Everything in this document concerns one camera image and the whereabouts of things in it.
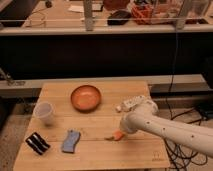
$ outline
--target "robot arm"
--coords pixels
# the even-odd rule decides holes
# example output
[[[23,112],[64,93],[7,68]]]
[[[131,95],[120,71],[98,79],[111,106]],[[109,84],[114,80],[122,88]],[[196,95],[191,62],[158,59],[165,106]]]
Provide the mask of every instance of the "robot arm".
[[[122,117],[120,130],[127,134],[147,131],[213,157],[213,129],[159,118],[157,111],[152,100],[143,100]]]

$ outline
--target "orange bowl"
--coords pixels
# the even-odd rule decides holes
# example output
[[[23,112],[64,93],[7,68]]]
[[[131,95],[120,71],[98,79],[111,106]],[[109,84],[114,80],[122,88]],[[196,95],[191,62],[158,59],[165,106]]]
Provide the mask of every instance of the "orange bowl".
[[[77,87],[71,94],[71,103],[73,107],[82,112],[94,110],[100,102],[100,91],[91,85]]]

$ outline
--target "paper cup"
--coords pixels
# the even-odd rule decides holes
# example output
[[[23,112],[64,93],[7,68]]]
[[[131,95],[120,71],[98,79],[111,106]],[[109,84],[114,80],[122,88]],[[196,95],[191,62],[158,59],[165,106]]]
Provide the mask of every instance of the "paper cup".
[[[33,110],[33,115],[47,126],[53,124],[53,107],[48,102],[38,103]]]

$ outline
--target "wooden tabletop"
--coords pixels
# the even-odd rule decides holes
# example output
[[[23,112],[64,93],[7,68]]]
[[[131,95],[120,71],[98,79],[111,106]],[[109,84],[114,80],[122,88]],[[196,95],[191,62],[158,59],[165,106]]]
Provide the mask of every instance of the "wooden tabletop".
[[[45,2],[40,1],[36,8],[33,10],[33,13],[28,17],[22,27],[65,27],[65,28],[79,28],[85,27],[82,19],[84,18],[83,13],[71,12],[68,11],[71,5],[83,6],[83,1],[66,1],[66,0],[53,0],[52,7],[46,8]],[[107,18],[114,11],[107,11],[103,8],[102,12],[93,12],[95,17],[94,26],[98,27],[107,27]],[[209,15],[213,13],[213,3],[211,3],[206,15],[204,18],[208,21],[209,24],[213,24],[213,18]],[[133,26],[138,27],[134,21],[128,21],[124,26]]]
[[[70,94],[80,85],[93,85],[102,94],[98,108],[88,114],[76,111],[70,103]],[[119,128],[123,113],[116,113],[115,107],[123,100],[144,94],[149,89],[143,81],[98,81],[46,83],[41,101],[52,103],[55,123],[44,126],[32,117],[25,138],[38,132],[50,145],[42,156],[36,154],[23,140],[14,171],[49,170],[109,170],[167,168],[169,160],[164,141],[152,134],[138,131],[121,141],[106,141]],[[68,130],[81,132],[81,139],[74,154],[61,152],[61,145]]]

